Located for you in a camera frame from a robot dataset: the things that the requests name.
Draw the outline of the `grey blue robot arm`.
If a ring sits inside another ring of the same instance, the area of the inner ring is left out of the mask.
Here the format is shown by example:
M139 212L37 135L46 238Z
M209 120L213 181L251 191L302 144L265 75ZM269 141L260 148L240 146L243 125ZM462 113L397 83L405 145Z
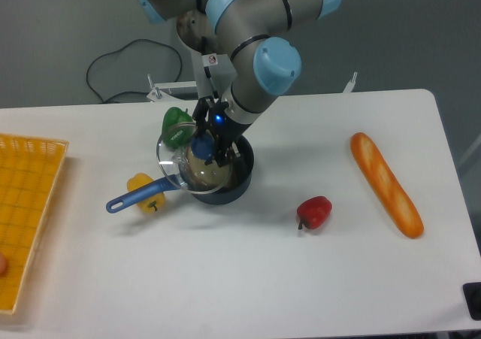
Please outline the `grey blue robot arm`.
M279 34L340 7L342 0L139 0L153 22L204 14L236 76L218 101L203 98L193 118L214 137L212 159L234 158L233 144L301 73L298 51Z

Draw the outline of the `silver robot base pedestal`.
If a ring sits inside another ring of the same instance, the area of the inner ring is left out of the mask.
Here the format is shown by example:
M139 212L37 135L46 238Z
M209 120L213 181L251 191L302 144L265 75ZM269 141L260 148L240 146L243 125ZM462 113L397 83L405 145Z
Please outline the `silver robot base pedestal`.
M236 77L229 56L205 14L195 10L176 20L177 35L189 51L198 97L220 98Z

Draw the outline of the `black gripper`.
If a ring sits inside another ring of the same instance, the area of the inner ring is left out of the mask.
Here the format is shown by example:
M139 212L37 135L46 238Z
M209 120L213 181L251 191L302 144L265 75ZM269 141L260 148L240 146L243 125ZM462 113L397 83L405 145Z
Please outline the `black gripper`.
M228 108L227 101L222 99L215 101L212 96L200 98L195 106L192 114L196 127L194 136L202 136L206 131L213 136L208 141L205 165L215 162L219 167L223 167L241 156L237 139L244 134L250 124L234 121L227 114Z

